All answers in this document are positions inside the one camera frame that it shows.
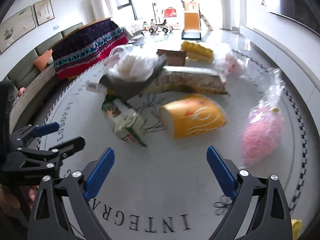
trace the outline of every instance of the green sofa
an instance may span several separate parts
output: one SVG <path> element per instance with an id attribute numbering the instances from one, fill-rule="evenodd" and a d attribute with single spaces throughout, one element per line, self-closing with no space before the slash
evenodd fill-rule
<path id="1" fill-rule="evenodd" d="M 12 80 L 16 86 L 15 93 L 22 87 L 26 92 L 17 99 L 10 113 L 10 131 L 20 129 L 28 124 L 31 116 L 37 111 L 45 97 L 59 83 L 55 75 L 53 65 L 40 72 L 33 62 L 48 49 L 51 49 L 58 41 L 77 28 L 82 23 L 74 25 L 47 39 L 39 46 L 30 51 L 17 65 L 8 73 L 5 80 Z"/>

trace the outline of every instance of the orange pillow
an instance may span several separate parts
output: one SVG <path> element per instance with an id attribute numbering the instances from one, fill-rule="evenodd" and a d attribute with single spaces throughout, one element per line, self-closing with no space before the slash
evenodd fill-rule
<path id="1" fill-rule="evenodd" d="M 39 56 L 33 64 L 42 72 L 48 66 L 48 61 L 52 57 L 52 49 L 47 50 L 44 54 Z"/>

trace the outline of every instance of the patterned blanket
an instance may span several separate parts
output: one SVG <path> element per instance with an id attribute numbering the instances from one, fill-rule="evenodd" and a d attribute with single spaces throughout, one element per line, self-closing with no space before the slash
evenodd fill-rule
<path id="1" fill-rule="evenodd" d="M 126 43 L 122 29 L 110 19 L 80 29 L 52 48 L 57 76 L 62 80 L 79 75 Z"/>

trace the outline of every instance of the television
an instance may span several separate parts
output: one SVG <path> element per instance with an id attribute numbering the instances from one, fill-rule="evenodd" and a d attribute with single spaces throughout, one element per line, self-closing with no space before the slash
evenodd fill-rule
<path id="1" fill-rule="evenodd" d="M 317 19 L 317 0 L 311 0 L 314 7 L 310 7 L 308 0 L 266 0 L 267 11 L 292 20 L 320 37 L 320 22 Z"/>

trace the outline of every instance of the barcode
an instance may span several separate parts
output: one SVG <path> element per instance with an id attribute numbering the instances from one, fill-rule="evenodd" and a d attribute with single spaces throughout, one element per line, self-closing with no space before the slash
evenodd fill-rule
<path id="1" fill-rule="evenodd" d="M 97 89 L 97 85 L 96 85 L 96 84 L 89 83 L 89 88 Z"/>

